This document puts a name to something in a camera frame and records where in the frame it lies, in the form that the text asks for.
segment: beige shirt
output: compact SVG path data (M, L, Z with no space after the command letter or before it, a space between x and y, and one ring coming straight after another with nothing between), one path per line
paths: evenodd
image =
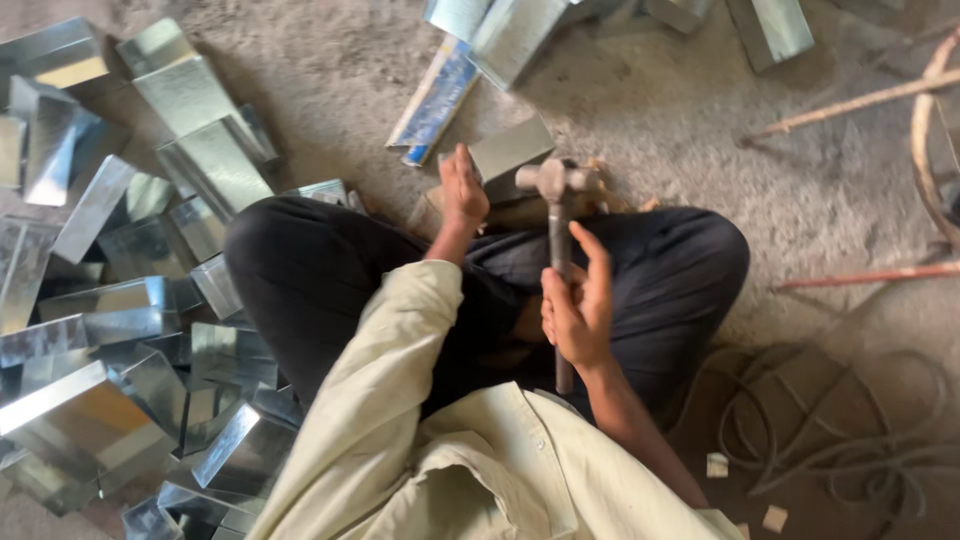
M248 540L742 538L577 414L515 383L420 422L461 279L440 260L385 276Z

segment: left hand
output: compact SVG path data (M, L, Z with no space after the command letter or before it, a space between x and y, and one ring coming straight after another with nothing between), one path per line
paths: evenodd
M444 223L476 230L490 212L490 201L473 173L473 161L467 145L440 164L440 181L444 187Z

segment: shirt sleeve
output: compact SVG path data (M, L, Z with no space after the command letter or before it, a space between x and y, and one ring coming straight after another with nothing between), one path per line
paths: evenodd
M407 479L420 404L463 301L462 279L460 267L444 260L407 264L384 277L248 540L336 536Z

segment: hammer head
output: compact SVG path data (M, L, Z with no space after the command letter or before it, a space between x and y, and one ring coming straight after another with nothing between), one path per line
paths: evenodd
M596 186L596 170L577 167L572 161L551 159L543 165L524 165L516 171L516 187L536 189L551 204L560 203L569 191L588 191Z

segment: hand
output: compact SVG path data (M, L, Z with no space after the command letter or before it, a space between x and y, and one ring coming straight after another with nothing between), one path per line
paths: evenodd
M544 268L543 333L558 346L581 377L612 361L610 353L611 269L610 256L600 240L579 223L570 222L570 233L589 258L585 272L572 265L570 287L553 268Z
M444 187L444 223L476 231L490 212L490 201L473 174L473 161L467 145L440 164L440 182Z

